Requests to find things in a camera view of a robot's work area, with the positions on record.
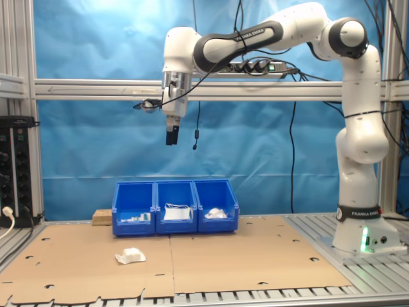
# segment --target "white cable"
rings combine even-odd
[[[10,228],[6,231],[6,233],[4,233],[1,237],[0,240],[5,238],[14,228],[15,225],[15,220],[14,220],[14,216],[13,216],[13,209],[11,209],[10,207],[5,207],[3,208],[3,214],[7,217],[9,217],[12,221],[12,225],[10,226]]]

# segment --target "metal grating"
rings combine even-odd
[[[302,214],[282,216],[353,284],[350,287],[298,288],[264,291],[236,291],[180,294],[172,298],[115,299],[75,305],[76,307],[131,307],[131,306],[306,306],[322,304],[350,304],[352,306],[392,306],[409,304],[409,256],[377,257],[354,260],[353,264],[341,265],[315,243],[319,237],[333,236],[336,228],[334,214]],[[79,222],[48,223],[66,224]],[[409,223],[390,221],[400,232],[409,233]],[[47,225],[38,226],[35,237]],[[6,230],[0,228],[0,234]],[[28,233],[28,229],[14,230],[0,242],[0,260]],[[19,307],[69,307],[67,305],[25,304]]]

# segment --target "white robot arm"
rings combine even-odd
[[[206,76],[246,52],[262,47],[279,51],[301,43],[308,43],[316,58],[336,59],[343,67],[346,127],[336,138],[340,193],[334,246],[350,253],[394,251],[399,248],[399,236],[380,215],[373,167],[389,150],[380,105],[380,59],[356,19],[331,21],[322,5],[305,3],[230,35],[202,37],[192,28],[170,30],[163,69],[166,143],[177,144],[180,118],[187,109],[184,94],[191,89],[194,72]]]

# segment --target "blue bin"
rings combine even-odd
[[[193,182],[191,180],[156,181],[155,184],[156,233],[197,232],[197,205]],[[188,205],[190,207],[190,219],[164,221],[166,203]]]
[[[238,228],[238,202],[229,180],[194,180],[198,206],[198,231],[233,232]],[[207,219],[213,208],[223,209],[226,219]]]
[[[150,221],[124,221],[150,213]],[[116,236],[155,234],[155,183],[118,182],[112,204],[112,232]]]

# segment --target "power strip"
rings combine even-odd
[[[27,207],[33,215],[28,129],[34,126],[30,116],[0,116],[0,209],[13,209],[15,227],[31,226],[21,212]],[[35,224],[41,220],[32,217]],[[0,217],[0,226],[10,225],[9,218]]]

